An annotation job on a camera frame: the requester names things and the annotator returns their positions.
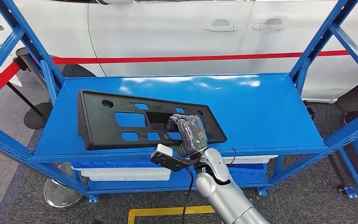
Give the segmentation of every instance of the black cable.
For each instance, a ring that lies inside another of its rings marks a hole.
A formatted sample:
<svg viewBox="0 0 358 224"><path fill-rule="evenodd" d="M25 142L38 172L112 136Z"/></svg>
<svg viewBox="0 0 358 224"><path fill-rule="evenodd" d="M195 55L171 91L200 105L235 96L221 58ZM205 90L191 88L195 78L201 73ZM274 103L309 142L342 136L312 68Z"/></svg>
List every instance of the black cable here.
<svg viewBox="0 0 358 224"><path fill-rule="evenodd" d="M231 161L230 165L233 164L235 158L237 157L237 152L235 151L235 148L232 148L234 150L234 158L233 160Z"/></svg>
<svg viewBox="0 0 358 224"><path fill-rule="evenodd" d="M186 196L185 205L183 206L182 224L185 224L185 212L186 212L186 207L187 207L187 201L189 200L191 187L193 186L193 181L194 181L193 173L191 172L191 170L189 169L189 167L186 167L185 169L190 173L192 179L191 179L191 181L190 181L189 190L187 191L187 196Z"/></svg>

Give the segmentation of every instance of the robotic hand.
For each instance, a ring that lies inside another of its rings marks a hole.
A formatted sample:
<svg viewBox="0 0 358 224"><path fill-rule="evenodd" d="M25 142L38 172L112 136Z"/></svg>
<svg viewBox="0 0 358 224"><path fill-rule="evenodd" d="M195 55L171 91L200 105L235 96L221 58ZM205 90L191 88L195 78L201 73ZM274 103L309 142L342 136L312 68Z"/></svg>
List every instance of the robotic hand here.
<svg viewBox="0 0 358 224"><path fill-rule="evenodd" d="M170 121L178 126L182 143L176 150L179 159L164 153L167 146L159 144L151 161L173 171L194 165L198 192L208 200L225 224L269 224L233 181L220 153L207 147L201 119L197 116L174 114Z"/></svg>

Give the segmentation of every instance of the stanchion base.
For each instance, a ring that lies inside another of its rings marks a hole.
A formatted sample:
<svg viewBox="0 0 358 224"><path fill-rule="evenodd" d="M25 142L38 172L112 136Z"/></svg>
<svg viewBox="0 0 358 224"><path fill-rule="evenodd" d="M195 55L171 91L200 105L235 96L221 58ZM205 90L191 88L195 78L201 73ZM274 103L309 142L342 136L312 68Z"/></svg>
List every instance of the stanchion base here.
<svg viewBox="0 0 358 224"><path fill-rule="evenodd" d="M358 117L358 111L349 111L349 112L345 113L345 115L342 119L342 124L346 125L349 122L353 121L357 117Z"/></svg>
<svg viewBox="0 0 358 224"><path fill-rule="evenodd" d="M24 124L31 129L39 129L45 127L47 119L50 116L51 110L53 109L52 103L41 103L35 105L35 107L43 114L41 117L32 108L24 116Z"/></svg>
<svg viewBox="0 0 358 224"><path fill-rule="evenodd" d="M70 163L64 163L58 167L66 174L72 176ZM44 199L46 202L56 208L67 208L77 204L83 195L76 191L66 188L54 180L48 179L44 185Z"/></svg>

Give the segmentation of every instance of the round hole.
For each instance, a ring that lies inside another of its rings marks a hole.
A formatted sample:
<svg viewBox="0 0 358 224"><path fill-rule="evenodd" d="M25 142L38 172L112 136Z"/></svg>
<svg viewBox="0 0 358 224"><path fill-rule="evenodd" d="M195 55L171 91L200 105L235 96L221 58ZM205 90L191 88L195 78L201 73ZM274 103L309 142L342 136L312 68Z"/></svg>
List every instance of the round hole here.
<svg viewBox="0 0 358 224"><path fill-rule="evenodd" d="M102 100L102 105L105 108L112 108L113 107L113 103L107 99Z"/></svg>

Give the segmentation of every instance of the rectangular hole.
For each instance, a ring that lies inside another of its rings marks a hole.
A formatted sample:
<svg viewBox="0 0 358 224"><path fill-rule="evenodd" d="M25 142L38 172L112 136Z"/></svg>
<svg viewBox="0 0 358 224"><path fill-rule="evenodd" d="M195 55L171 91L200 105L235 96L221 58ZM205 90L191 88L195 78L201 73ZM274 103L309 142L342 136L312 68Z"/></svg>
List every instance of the rectangular hole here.
<svg viewBox="0 0 358 224"><path fill-rule="evenodd" d="M141 113L115 113L116 122L121 127L146 127L146 117Z"/></svg>
<svg viewBox="0 0 358 224"><path fill-rule="evenodd" d="M158 132L148 132L147 139L149 141L160 141L160 136L159 136Z"/></svg>
<svg viewBox="0 0 358 224"><path fill-rule="evenodd" d="M166 139L169 137L172 140L182 140L182 137L180 136L179 132L166 132L164 133L164 136Z"/></svg>
<svg viewBox="0 0 358 224"><path fill-rule="evenodd" d="M138 141L139 136L135 132L121 132L121 138L124 141Z"/></svg>
<svg viewBox="0 0 358 224"><path fill-rule="evenodd" d="M146 104L139 104L139 103L133 103L133 104L140 110L148 110L149 109Z"/></svg>
<svg viewBox="0 0 358 224"><path fill-rule="evenodd" d="M176 109L176 112L178 112L178 113L184 113L185 112L185 110L183 110L183 108L180 108L180 107L175 107L175 109Z"/></svg>

